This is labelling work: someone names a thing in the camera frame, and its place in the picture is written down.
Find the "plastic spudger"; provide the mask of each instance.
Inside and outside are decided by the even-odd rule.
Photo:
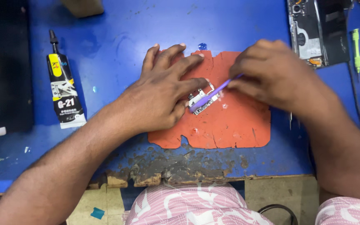
[[[239,74],[238,76],[236,76],[234,79],[237,79],[239,77],[241,77],[243,74]],[[228,79],[226,80],[222,85],[220,85],[217,89],[215,89],[214,91],[212,91],[208,96],[203,97],[201,100],[199,100],[197,103],[195,103],[193,106],[190,107],[190,112],[193,113],[195,112],[195,110],[197,110],[198,108],[202,107],[203,105],[205,105],[209,99],[211,99],[213,96],[215,96],[216,94],[219,93],[219,91],[223,90],[229,83],[230,81],[232,81],[232,79]]]

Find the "right hand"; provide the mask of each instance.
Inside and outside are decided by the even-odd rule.
[[[337,99],[334,92],[283,42],[259,40],[230,68],[228,88],[296,115],[313,113]]]

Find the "circuit board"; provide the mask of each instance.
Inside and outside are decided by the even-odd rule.
[[[287,0],[293,50],[313,68],[323,66],[320,24],[314,0]]]

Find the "glue tube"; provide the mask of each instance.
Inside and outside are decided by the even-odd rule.
[[[67,57],[57,49],[58,40],[50,30],[50,43],[53,54],[47,55],[47,65],[53,92],[54,110],[60,121],[61,129],[83,126],[86,124]]]

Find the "left hand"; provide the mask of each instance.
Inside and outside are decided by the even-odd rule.
[[[120,111],[120,118],[133,129],[133,135],[173,127],[188,106],[188,100],[179,99],[208,85],[205,78],[180,81],[188,70],[204,60],[203,54],[182,58],[170,66],[172,59],[185,49],[184,43],[173,45],[158,55],[158,44],[148,49],[140,79],[107,105],[113,112]]]

